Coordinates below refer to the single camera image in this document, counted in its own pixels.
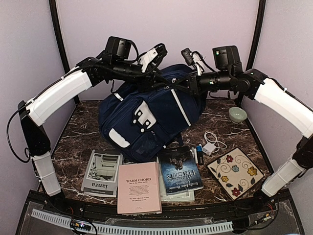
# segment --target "backpack strap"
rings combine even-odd
[[[179,133],[176,135],[176,139],[177,139],[177,142],[178,142],[178,144],[179,144],[180,147],[184,145],[184,142],[182,141],[181,132],[179,132]]]

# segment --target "white cable tray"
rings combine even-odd
[[[55,215],[45,211],[33,209],[32,217],[48,222],[50,224],[57,225],[66,229],[70,229],[70,218],[65,215]],[[233,231],[232,222],[225,222],[219,224],[201,225],[193,227],[181,227],[181,228],[132,228],[121,227],[93,223],[98,230],[99,235],[208,235],[219,234]],[[90,234],[95,234],[95,230],[91,227]]]

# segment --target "book cover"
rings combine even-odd
[[[118,167],[123,156],[116,150],[93,150],[81,190],[91,196],[116,197]]]
[[[203,188],[195,159],[189,147],[164,149],[158,153],[166,194]]]
[[[195,194],[193,191],[186,191],[177,194],[166,195],[165,183],[163,180],[163,175],[161,171],[161,165],[159,164],[159,185],[160,185],[160,195],[161,202],[193,202],[195,200]]]
[[[162,213],[158,163],[121,165],[118,177],[118,214]]]

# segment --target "book title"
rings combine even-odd
[[[147,182],[150,181],[151,178],[140,178],[140,179],[131,179],[131,180],[126,180],[127,183],[139,183],[139,182]]]
[[[92,183],[91,185],[92,185],[93,187],[108,189],[108,185],[104,185],[104,184]]]
[[[196,172],[194,170],[187,170],[187,171],[168,174],[166,175],[166,178],[168,182],[173,182],[177,180],[191,180],[191,177],[195,175],[196,175]]]

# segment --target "white book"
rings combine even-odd
[[[118,168],[122,162],[123,156],[116,150],[93,150],[81,187],[84,194],[116,197]]]

